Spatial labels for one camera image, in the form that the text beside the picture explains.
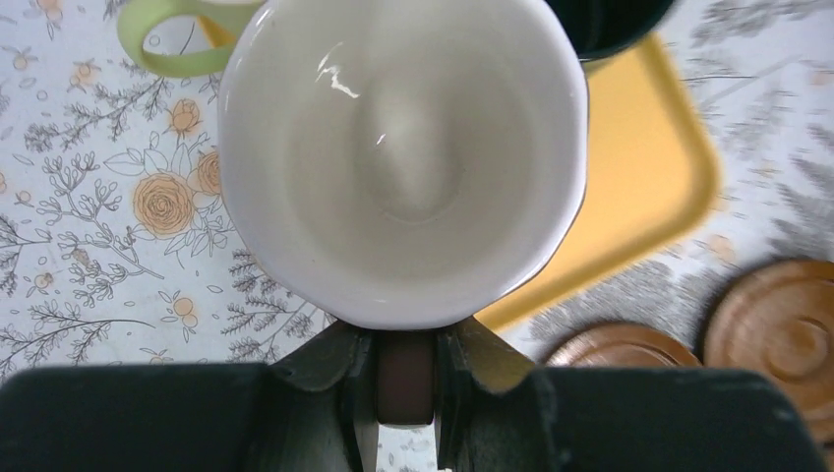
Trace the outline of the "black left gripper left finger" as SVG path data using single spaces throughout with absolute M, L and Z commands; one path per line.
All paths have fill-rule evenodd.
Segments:
M 359 471 L 371 333 L 279 362 L 30 369 L 1 388 L 5 471 Z

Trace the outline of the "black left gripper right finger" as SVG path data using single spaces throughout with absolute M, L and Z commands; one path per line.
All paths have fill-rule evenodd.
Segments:
M 823 471 L 763 376 L 533 364 L 473 319 L 437 337 L 438 462 L 455 471 Z

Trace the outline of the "brown coaster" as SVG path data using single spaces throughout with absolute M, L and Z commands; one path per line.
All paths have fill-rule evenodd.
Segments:
M 833 439 L 833 264 L 789 260 L 733 282 L 704 334 L 703 362 L 760 373 L 794 402 L 820 443 Z
M 696 367 L 683 344 L 658 329 L 631 323 L 596 324 L 568 338 L 546 361 L 573 367 Z

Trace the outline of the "pink mug front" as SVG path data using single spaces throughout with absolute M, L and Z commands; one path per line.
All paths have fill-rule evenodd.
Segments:
M 588 87 L 543 1 L 267 1 L 221 84 L 221 195 L 260 267 L 384 331 L 377 415 L 428 424 L 430 331 L 535 276 L 587 183 Z

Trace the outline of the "pink mug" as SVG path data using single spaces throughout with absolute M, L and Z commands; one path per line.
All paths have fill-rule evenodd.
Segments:
M 267 1 L 221 84 L 221 195 L 260 267 L 384 331 L 377 415 L 428 424 L 430 331 L 535 276 L 587 183 L 588 87 L 543 1 Z
M 238 36 L 261 1 L 129 1 L 117 18 L 117 36 L 129 58 L 167 78 L 224 70 Z

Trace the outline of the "dark green mug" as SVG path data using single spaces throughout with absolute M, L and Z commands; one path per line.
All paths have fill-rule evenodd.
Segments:
M 611 58 L 659 26 L 674 0 L 547 0 L 581 62 Z

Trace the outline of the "pink mug back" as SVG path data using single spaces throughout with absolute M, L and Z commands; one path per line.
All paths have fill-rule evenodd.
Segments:
M 261 1 L 129 1 L 117 18 L 117 36 L 129 58 L 167 78 L 224 70 L 238 36 Z

